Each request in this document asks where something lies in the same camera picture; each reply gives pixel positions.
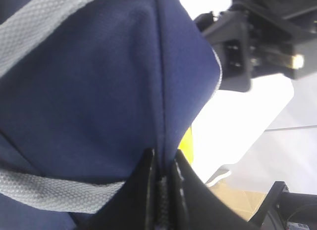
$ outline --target black device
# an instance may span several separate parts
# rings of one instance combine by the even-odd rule
[[[232,0],[218,20],[211,12],[195,22],[220,58],[220,89],[246,92],[254,77],[317,71],[317,0]]]

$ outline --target navy fabric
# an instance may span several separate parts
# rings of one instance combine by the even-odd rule
[[[19,165],[19,155],[29,173],[97,184],[128,178],[147,147],[163,167],[218,79],[178,0],[94,0],[0,79],[0,146],[12,152],[0,148],[0,160]],[[14,218],[16,202],[2,199]],[[45,228],[20,228],[3,211],[0,230],[58,229],[50,214],[29,216]]]

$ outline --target seam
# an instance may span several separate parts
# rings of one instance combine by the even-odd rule
[[[155,0],[156,4],[156,13],[157,13],[157,26],[158,26],[158,47],[159,47],[159,54],[160,54],[160,71],[161,71],[161,95],[162,95],[162,119],[163,119],[163,147],[162,147],[162,175],[164,176],[167,172],[166,170],[166,113],[165,113],[165,56],[163,54],[163,39],[162,39],[162,29],[161,29],[161,20],[162,17],[160,15],[159,10],[159,0]]]

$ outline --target yellow object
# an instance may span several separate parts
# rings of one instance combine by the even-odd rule
[[[192,164],[194,160],[194,146],[191,127],[186,131],[183,139],[179,144],[178,149],[182,150],[189,164]]]

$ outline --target black plastic piece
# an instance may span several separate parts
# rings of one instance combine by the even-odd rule
[[[317,72],[317,0],[232,0],[217,21],[206,18],[195,22],[220,58],[222,90],[246,92],[264,75]]]
[[[247,92],[251,87],[252,65],[249,32],[245,14],[225,12],[221,19],[202,31],[219,56],[223,80],[222,90]]]
[[[280,198],[280,214],[284,221],[317,227],[317,195],[283,193]]]
[[[275,182],[271,190],[265,197],[262,205],[260,206],[257,213],[250,219],[250,222],[259,228],[262,226],[267,214],[274,213],[279,208],[279,200],[282,193],[288,192],[288,188],[284,182]]]
[[[177,230],[256,230],[226,207],[200,181],[181,151],[170,173]]]

